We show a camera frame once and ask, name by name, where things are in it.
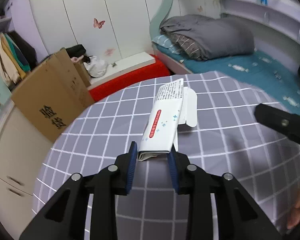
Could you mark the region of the grey folded blanket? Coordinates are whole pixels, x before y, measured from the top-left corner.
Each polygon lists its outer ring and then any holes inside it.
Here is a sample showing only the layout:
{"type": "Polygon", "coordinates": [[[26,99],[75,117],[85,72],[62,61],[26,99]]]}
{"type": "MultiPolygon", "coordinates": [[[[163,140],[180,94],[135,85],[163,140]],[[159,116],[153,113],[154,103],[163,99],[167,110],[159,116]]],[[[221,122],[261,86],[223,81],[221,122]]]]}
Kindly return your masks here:
{"type": "Polygon", "coordinates": [[[162,22],[160,30],[189,58],[197,61],[250,55],[255,51],[253,33],[233,18],[174,16],[162,22]]]}

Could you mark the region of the white leaflet box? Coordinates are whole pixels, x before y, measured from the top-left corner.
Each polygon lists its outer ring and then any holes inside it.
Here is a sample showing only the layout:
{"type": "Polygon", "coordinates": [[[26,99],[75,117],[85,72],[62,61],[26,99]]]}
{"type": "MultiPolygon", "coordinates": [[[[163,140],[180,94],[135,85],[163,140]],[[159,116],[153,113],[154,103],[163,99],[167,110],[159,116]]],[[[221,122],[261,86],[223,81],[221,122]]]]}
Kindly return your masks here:
{"type": "Polygon", "coordinates": [[[159,87],[143,133],[138,161],[178,149],[178,126],[197,126],[197,94],[180,78],[159,87]]]}

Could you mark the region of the white plastic bag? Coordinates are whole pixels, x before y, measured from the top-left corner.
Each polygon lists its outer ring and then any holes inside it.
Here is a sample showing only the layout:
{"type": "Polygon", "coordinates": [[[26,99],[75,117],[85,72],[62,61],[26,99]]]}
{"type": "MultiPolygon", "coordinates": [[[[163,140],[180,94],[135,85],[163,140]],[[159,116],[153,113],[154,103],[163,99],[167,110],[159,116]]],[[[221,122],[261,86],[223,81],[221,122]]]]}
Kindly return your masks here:
{"type": "Polygon", "coordinates": [[[88,74],[93,78],[100,78],[107,72],[108,63],[107,61],[100,59],[96,56],[89,57],[90,62],[84,62],[85,69],[88,74]]]}

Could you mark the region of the grey checked tablecloth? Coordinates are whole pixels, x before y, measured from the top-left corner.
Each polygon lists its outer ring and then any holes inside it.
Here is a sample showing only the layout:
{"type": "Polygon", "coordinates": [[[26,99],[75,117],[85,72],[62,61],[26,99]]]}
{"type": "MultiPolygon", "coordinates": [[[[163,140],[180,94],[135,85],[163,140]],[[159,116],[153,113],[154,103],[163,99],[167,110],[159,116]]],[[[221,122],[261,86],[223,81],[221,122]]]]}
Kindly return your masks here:
{"type": "Polygon", "coordinates": [[[33,193],[37,213],[73,173],[95,174],[136,142],[132,190],[115,198],[119,239],[184,239],[188,196],[171,184],[166,152],[173,145],[207,173],[226,172],[254,198],[277,230],[300,186],[300,146],[258,124],[258,104],[282,102],[220,72],[138,82],[88,107],[44,160],[33,193]]]}

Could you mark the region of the tall brown cardboard box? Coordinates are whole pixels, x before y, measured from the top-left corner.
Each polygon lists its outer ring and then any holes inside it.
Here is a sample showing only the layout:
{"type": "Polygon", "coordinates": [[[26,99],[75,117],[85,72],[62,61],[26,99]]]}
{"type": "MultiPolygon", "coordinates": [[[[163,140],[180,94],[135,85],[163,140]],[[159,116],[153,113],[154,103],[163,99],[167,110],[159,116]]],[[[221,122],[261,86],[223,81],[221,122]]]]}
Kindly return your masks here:
{"type": "Polygon", "coordinates": [[[51,142],[95,103],[64,48],[46,58],[17,86],[12,101],[51,142]]]}

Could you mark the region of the teal bunk bed frame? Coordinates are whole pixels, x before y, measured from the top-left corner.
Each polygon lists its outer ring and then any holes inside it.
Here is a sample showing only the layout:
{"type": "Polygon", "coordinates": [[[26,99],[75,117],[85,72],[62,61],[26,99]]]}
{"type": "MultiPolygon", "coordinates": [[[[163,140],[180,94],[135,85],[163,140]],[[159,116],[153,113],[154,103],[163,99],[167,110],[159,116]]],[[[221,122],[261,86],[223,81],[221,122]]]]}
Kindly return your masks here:
{"type": "Polygon", "coordinates": [[[173,0],[162,0],[157,13],[149,24],[149,34],[151,39],[160,35],[160,24],[169,15],[172,5],[173,0]]]}

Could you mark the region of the beige low cabinet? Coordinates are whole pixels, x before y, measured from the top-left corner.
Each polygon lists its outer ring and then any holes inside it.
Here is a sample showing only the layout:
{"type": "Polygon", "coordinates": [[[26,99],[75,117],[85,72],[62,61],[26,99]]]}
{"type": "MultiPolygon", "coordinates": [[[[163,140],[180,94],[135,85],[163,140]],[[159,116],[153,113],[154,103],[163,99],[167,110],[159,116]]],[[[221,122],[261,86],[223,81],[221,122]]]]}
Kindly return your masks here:
{"type": "Polygon", "coordinates": [[[0,222],[13,239],[33,217],[34,185],[51,146],[8,101],[0,113],[0,222]]]}

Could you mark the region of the hanging jackets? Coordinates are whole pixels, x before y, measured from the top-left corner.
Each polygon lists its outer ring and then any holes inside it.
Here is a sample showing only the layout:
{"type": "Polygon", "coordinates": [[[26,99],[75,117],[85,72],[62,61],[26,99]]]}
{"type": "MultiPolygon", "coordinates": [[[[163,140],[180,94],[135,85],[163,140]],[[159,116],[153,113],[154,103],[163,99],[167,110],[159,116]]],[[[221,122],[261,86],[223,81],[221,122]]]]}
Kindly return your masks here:
{"type": "Polygon", "coordinates": [[[35,49],[16,31],[0,33],[0,77],[7,87],[25,79],[37,63],[35,49]]]}

